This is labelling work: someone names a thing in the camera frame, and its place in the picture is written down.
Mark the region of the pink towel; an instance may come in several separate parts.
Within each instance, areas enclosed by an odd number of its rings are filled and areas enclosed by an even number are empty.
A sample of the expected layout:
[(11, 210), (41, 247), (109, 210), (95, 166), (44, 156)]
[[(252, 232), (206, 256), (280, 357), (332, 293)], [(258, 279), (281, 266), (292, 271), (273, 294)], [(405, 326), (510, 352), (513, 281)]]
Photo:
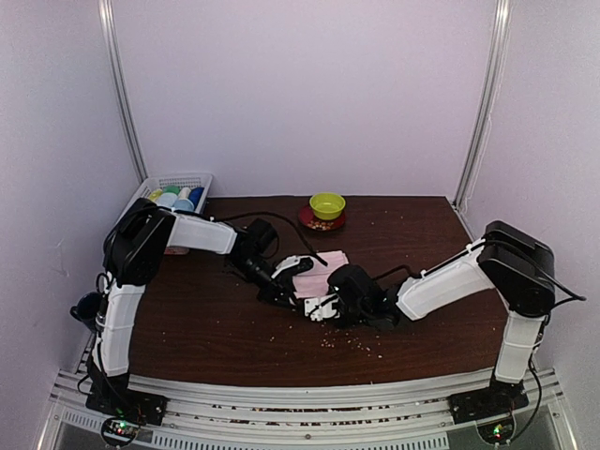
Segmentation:
[(315, 258), (311, 258), (314, 262), (313, 267), (292, 277), (294, 294), (297, 298), (304, 299), (327, 295), (329, 290), (327, 279), (339, 267), (349, 262), (347, 255), (342, 250), (319, 252), (318, 256), (326, 262), (326, 265)]

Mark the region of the red floral plate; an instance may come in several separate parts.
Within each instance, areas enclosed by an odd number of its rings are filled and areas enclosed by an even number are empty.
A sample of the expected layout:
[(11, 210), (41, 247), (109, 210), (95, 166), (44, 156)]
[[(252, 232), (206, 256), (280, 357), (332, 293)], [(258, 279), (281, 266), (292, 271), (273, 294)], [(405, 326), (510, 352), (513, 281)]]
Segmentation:
[(306, 228), (317, 232), (332, 232), (341, 229), (346, 222), (346, 214), (342, 212), (339, 217), (324, 220), (314, 215), (309, 205), (305, 205), (297, 214), (299, 222)]

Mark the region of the blue polka dot towel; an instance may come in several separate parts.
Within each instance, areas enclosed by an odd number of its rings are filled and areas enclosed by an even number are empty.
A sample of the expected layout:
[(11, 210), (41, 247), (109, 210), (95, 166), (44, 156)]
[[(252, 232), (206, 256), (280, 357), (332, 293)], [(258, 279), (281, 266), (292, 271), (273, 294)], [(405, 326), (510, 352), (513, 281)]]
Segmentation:
[(173, 211), (183, 211), (183, 212), (194, 212), (195, 205), (194, 203), (188, 199), (177, 199), (172, 205)]

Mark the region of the green plastic bowl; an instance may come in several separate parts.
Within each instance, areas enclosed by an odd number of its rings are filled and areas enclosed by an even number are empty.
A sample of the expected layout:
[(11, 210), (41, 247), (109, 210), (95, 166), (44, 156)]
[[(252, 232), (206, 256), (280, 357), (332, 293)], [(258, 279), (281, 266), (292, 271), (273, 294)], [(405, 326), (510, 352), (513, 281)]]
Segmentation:
[(309, 207), (316, 218), (334, 220), (344, 211), (346, 200), (336, 193), (321, 192), (309, 199)]

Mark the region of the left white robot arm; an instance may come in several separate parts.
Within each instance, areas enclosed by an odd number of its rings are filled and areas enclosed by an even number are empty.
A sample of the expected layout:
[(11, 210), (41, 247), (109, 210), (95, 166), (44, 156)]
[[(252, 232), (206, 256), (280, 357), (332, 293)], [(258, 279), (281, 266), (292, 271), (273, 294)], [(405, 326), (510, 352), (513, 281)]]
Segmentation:
[(309, 257), (292, 256), (273, 265), (264, 256), (277, 238), (271, 224), (256, 218), (249, 226), (207, 220), (195, 213), (160, 207), (138, 199), (105, 239), (106, 279), (99, 288), (96, 342), (87, 370), (92, 382), (87, 408), (130, 421), (159, 423), (164, 397), (129, 389), (129, 344), (146, 286), (157, 275), (164, 251), (171, 245), (223, 255), (247, 282), (259, 287), (259, 299), (295, 308), (293, 277), (312, 268)]

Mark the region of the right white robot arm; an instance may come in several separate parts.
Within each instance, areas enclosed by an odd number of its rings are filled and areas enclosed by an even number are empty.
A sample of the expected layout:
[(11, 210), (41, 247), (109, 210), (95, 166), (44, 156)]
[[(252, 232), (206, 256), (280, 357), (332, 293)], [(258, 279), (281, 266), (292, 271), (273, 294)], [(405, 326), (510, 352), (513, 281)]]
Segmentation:
[(508, 308), (502, 344), (489, 384), (449, 397), (457, 423), (509, 414), (528, 406), (523, 379), (531, 366), (551, 312), (585, 296), (554, 275), (551, 248), (509, 224), (489, 223), (484, 235), (457, 255), (388, 289), (361, 266), (344, 264), (327, 279), (328, 294), (307, 308), (311, 319), (332, 320), (339, 327), (365, 323), (380, 331), (424, 319), (428, 314), (473, 294), (494, 291)]

